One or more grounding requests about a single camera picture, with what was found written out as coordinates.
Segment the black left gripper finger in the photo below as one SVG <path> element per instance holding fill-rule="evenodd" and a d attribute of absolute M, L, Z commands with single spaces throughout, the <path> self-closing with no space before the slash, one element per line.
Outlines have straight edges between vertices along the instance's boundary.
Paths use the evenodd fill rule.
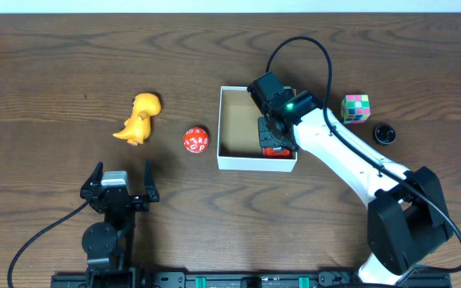
<path fill-rule="evenodd" d="M 151 171 L 150 160 L 146 160 L 145 162 L 143 186 L 146 192 L 156 191 L 156 185 L 154 183 L 154 177 Z"/>
<path fill-rule="evenodd" d="M 103 176 L 103 163 L 98 162 L 98 164 L 94 168 L 93 173 L 89 177 L 89 185 L 90 185 L 90 187 L 100 186 L 101 181 L 102 181 L 102 176 Z"/>

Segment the white cardboard box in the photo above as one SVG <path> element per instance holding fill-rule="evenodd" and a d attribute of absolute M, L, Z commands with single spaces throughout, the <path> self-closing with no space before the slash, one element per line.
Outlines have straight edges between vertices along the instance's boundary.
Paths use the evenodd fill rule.
<path fill-rule="evenodd" d="M 291 172 L 294 169 L 298 161 L 295 152 L 289 158 L 263 155 L 259 145 L 259 118 L 262 116 L 245 86 L 220 89 L 216 144 L 220 170 Z"/>

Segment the multicoloured puzzle cube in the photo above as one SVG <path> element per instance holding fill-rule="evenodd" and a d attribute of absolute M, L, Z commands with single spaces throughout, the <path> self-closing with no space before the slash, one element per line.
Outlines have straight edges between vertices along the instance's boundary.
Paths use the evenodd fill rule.
<path fill-rule="evenodd" d="M 348 94 L 340 104 L 343 124 L 364 123 L 371 115 L 367 94 Z"/>

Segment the red toy robot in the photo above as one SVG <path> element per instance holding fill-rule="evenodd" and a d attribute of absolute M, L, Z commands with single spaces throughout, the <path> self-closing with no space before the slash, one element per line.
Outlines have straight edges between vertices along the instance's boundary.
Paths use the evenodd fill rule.
<path fill-rule="evenodd" d="M 291 151 L 282 147 L 263 147 L 265 158 L 291 158 Z"/>

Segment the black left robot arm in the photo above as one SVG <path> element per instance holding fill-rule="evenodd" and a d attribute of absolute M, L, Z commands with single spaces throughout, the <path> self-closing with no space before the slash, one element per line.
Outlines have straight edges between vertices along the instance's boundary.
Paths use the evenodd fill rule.
<path fill-rule="evenodd" d="M 101 162 L 82 185 L 80 197 L 104 216 L 102 222 L 87 228 L 82 236 L 89 270 L 104 273 L 129 266 L 135 214 L 147 212 L 152 202 L 159 201 L 150 162 L 145 164 L 143 188 L 143 194 L 131 195 L 128 173 L 125 170 L 105 172 Z"/>

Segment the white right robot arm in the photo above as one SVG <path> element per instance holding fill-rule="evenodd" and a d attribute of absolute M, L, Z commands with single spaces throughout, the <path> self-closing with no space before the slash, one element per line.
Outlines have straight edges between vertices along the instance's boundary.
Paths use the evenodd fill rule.
<path fill-rule="evenodd" d="M 189 287 L 448 287 L 448 271 L 421 261 L 455 235 L 439 178 L 411 171 L 351 133 L 313 94 L 266 73 L 220 90 L 217 162 L 222 170 L 290 172 L 298 151 L 336 173 L 367 208 L 371 255 L 356 271 L 191 274 Z"/>

